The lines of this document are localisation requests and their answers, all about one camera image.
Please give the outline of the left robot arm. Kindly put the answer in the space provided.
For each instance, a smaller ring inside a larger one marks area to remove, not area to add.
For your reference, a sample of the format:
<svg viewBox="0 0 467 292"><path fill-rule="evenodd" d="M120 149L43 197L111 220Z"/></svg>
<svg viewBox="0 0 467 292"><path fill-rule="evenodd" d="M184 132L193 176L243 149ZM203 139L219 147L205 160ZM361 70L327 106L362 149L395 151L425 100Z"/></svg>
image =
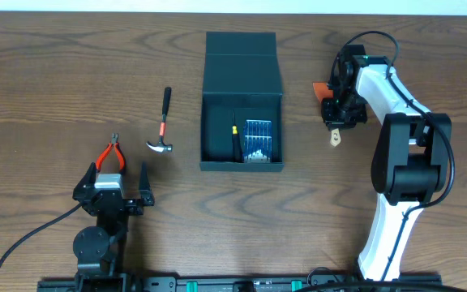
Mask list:
<svg viewBox="0 0 467 292"><path fill-rule="evenodd" d="M148 167L141 166L139 197L124 197L120 174L98 174L92 163L73 190L73 199L96 224L82 229L73 242L77 291L141 291L140 278L123 271L128 221L155 204Z"/></svg>

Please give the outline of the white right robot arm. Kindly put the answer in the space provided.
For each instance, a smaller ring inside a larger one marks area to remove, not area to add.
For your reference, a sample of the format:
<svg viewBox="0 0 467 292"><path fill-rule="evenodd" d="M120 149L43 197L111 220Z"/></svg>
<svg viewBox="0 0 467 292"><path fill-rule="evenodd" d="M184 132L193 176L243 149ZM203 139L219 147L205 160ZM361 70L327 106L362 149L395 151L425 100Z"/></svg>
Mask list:
<svg viewBox="0 0 467 292"><path fill-rule="evenodd" d="M365 280L394 281L415 221L436 203L436 192L450 187L452 122L419 103L392 61L367 54L363 45L345 45L330 80L314 88L332 144L340 143L342 130L366 122L368 110L381 123L371 163L376 211L358 269Z"/></svg>

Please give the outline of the orange scraper wooden handle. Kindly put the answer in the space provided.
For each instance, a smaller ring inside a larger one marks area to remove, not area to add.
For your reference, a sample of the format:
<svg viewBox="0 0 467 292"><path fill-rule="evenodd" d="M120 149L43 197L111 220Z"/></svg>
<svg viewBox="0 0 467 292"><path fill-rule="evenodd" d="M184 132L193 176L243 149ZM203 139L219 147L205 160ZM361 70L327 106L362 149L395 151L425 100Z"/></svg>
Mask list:
<svg viewBox="0 0 467 292"><path fill-rule="evenodd" d="M319 101L322 101L324 98L333 97L333 91L328 88L327 83L314 82L313 89L314 89L315 96ZM336 147L341 142L340 131L338 129L334 129L334 130L330 130L330 132L331 132L330 144L331 146Z"/></svg>

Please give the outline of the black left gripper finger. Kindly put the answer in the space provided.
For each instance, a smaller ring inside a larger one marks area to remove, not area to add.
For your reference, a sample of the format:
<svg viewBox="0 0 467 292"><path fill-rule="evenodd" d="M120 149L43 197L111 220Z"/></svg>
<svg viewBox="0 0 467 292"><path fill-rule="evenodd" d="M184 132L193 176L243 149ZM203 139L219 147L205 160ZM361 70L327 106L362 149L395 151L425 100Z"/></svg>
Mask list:
<svg viewBox="0 0 467 292"><path fill-rule="evenodd" d="M141 165L139 175L139 195L143 206L153 206L155 204L155 198L148 180L148 167L145 162Z"/></svg>
<svg viewBox="0 0 467 292"><path fill-rule="evenodd" d="M94 189L96 181L96 164L92 162L88 167L85 175L80 179L79 183L73 190L72 198L74 200L82 200L86 195Z"/></svg>

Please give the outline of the small steel claw hammer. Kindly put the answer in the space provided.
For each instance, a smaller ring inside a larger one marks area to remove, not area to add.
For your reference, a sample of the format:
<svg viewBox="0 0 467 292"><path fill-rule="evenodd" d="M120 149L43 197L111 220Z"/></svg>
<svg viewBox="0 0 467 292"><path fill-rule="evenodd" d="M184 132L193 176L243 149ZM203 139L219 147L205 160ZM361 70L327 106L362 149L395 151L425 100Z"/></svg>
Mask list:
<svg viewBox="0 0 467 292"><path fill-rule="evenodd" d="M163 105L162 105L162 111L161 111L161 124L160 124L158 142L156 144L151 143L149 141L146 143L146 145L154 152L163 153L163 152L173 151L173 145L166 144L164 142L165 130L166 130L166 119L167 119L167 115L169 112L169 103L170 103L171 95L172 95L172 88L165 87Z"/></svg>

